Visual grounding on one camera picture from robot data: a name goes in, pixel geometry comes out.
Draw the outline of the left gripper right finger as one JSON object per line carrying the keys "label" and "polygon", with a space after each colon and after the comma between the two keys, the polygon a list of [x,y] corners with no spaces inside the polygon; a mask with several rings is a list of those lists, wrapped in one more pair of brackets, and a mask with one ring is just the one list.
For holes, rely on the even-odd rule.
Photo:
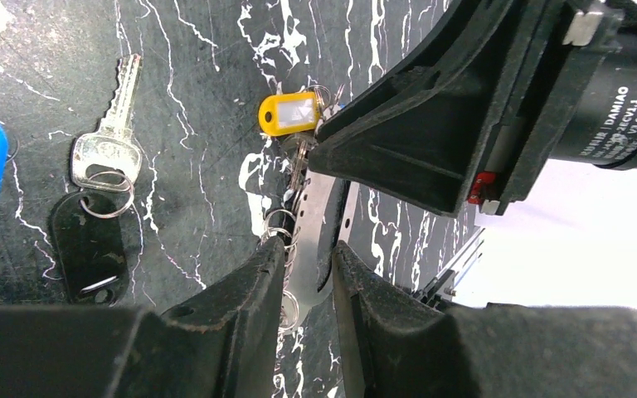
{"label": "left gripper right finger", "polygon": [[637,397],[637,310],[455,305],[439,311],[332,253],[349,397]]}

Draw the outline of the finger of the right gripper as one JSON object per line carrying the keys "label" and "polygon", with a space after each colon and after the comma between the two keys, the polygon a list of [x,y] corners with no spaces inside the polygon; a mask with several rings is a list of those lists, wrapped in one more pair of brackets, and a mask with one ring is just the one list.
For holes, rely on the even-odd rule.
{"label": "finger of the right gripper", "polygon": [[411,53],[320,128],[309,168],[456,216],[516,7],[453,2]]}

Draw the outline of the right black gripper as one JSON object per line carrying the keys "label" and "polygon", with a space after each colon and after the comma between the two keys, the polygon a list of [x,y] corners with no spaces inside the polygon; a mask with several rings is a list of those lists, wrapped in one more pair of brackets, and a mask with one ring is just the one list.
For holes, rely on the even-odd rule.
{"label": "right black gripper", "polygon": [[470,189],[488,216],[526,199],[550,159],[637,169],[637,3],[569,1],[542,24],[552,35]]}

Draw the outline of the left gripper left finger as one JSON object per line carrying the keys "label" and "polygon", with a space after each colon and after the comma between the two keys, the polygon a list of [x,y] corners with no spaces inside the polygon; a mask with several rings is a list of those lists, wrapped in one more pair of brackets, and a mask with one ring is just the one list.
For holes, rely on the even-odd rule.
{"label": "left gripper left finger", "polygon": [[268,397],[284,244],[163,314],[0,306],[0,397]]}

